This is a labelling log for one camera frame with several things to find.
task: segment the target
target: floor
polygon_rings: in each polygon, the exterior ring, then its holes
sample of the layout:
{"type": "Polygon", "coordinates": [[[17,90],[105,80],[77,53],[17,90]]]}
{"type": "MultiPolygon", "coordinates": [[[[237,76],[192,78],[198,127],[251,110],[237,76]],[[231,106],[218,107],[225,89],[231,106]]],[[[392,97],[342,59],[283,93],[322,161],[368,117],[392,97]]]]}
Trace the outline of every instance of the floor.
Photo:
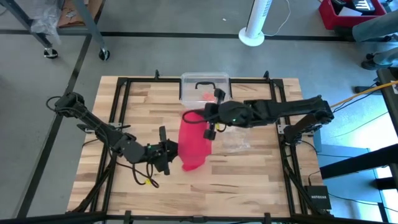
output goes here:
{"type": "MultiPolygon", "coordinates": [[[[292,14],[279,35],[334,35],[323,26],[317,0],[289,1],[292,14]]],[[[29,0],[17,2],[28,14],[32,13],[29,0]]],[[[251,4],[248,0],[119,0],[117,4],[107,1],[98,27],[101,31],[237,34],[247,23],[251,4]]],[[[275,33],[287,13],[286,2],[274,0],[263,32],[275,33]]],[[[0,16],[0,29],[23,28],[6,12],[0,16]]],[[[17,212],[54,119],[44,103],[50,96],[61,95],[67,87],[85,39],[61,36],[62,43],[55,45],[59,58],[48,60],[43,58],[43,47],[33,37],[0,35],[0,103],[5,105],[0,110],[0,142],[4,146],[0,156],[0,218],[14,217],[17,212]]],[[[305,98],[322,95],[334,103],[351,96],[352,86],[373,83],[376,72],[359,66],[366,53],[397,46],[267,40],[250,48],[238,39],[162,37],[105,37],[105,42],[111,58],[100,61],[99,46],[91,41],[73,89],[85,97],[89,109],[93,107],[101,76],[153,76],[156,69],[164,76],[222,71],[231,77],[261,77],[268,70],[272,78],[299,78],[305,98]]],[[[377,137],[391,132],[388,115],[353,133],[335,136],[385,111],[382,97],[370,96],[338,112],[335,120],[322,129],[322,143],[379,148],[375,144],[377,137]]],[[[85,137],[76,128],[77,123],[71,118],[62,121],[29,216],[65,211],[85,137]]],[[[393,134],[389,139],[397,142],[393,134]]],[[[364,216],[363,212],[346,212],[359,211],[361,205],[357,203],[340,199],[333,199],[332,203],[337,208],[336,216],[378,219],[364,216]]],[[[374,210],[371,205],[366,208],[374,210]]]]}

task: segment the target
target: wooden tabletop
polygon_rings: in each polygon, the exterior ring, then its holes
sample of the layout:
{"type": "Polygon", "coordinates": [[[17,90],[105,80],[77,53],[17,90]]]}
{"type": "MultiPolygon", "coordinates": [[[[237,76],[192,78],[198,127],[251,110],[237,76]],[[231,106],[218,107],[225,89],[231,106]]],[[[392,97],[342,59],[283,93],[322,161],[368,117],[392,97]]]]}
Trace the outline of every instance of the wooden tabletop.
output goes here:
{"type": "MultiPolygon", "coordinates": [[[[118,77],[102,77],[93,113],[108,122],[118,77]]],[[[285,78],[287,101],[301,100],[299,80],[285,78]]],[[[124,124],[142,145],[159,142],[159,126],[164,125],[167,137],[178,142],[181,112],[178,83],[132,83],[124,124]]],[[[232,84],[233,100],[270,99],[269,85],[232,84]]],[[[122,97],[119,98],[118,120],[122,97]]],[[[291,117],[292,123],[301,117],[291,117]]],[[[86,141],[94,139],[88,134],[86,141]]],[[[304,140],[313,143],[311,138],[304,140]]],[[[81,153],[68,210],[74,209],[95,184],[103,144],[87,144],[81,153]]],[[[308,175],[319,171],[315,151],[306,144],[297,146],[303,185],[308,175]]],[[[120,163],[130,165],[125,158],[120,163]]],[[[131,210],[135,215],[203,215],[212,217],[289,217],[286,189],[275,125],[251,129],[232,129],[218,133],[213,142],[212,155],[197,170],[185,172],[176,157],[170,164],[170,175],[154,174],[158,189],[151,185],[137,185],[131,170],[116,166],[108,214],[124,215],[131,210]]],[[[145,171],[145,165],[136,166],[145,171]]],[[[322,184],[320,174],[311,176],[315,185],[322,184]]],[[[295,209],[300,212],[297,190],[292,184],[295,209]]],[[[101,209],[104,187],[99,196],[101,209]]]]}

